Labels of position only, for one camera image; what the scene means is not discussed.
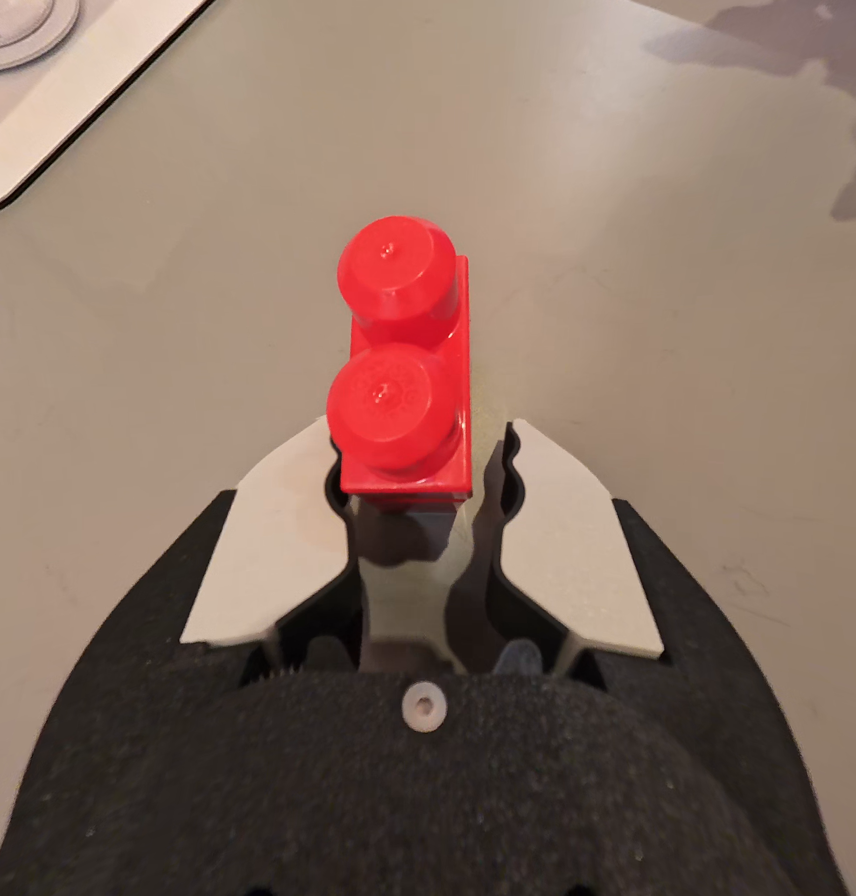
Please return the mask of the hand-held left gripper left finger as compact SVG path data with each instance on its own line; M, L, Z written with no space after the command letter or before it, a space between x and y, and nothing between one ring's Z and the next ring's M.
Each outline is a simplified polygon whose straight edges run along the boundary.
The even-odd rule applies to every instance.
M238 483L182 644L253 644L338 577L349 549L326 486L337 461L325 416Z

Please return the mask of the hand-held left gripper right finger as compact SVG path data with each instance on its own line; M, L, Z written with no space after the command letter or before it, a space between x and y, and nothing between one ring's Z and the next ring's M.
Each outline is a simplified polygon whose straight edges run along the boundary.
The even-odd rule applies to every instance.
M658 661L665 645L610 491L527 420L506 426L492 627L540 671L583 651Z

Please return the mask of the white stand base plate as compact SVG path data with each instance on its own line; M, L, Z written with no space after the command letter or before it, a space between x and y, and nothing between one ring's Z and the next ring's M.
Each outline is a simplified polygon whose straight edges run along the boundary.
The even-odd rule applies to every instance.
M209 4L0 2L0 207Z

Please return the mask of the red two-stud toy block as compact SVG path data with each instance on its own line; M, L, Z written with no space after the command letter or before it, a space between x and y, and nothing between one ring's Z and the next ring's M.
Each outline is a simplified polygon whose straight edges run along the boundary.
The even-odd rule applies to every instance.
M425 218L389 216L340 255L349 359L327 397L349 496L388 507L472 496L467 256Z

